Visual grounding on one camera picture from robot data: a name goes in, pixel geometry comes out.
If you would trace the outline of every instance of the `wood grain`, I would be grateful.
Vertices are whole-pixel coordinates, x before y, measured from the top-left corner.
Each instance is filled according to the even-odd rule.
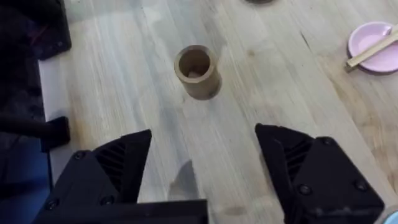
[[[256,123],[332,136],[387,206],[397,203],[398,78],[348,74],[358,25],[396,23],[392,0],[69,0],[73,48],[40,63],[47,119],[67,115],[72,142],[51,154],[55,179],[72,151],[151,128],[139,200],[209,200],[211,223],[283,223]],[[174,74],[188,45],[216,54],[211,100]]]

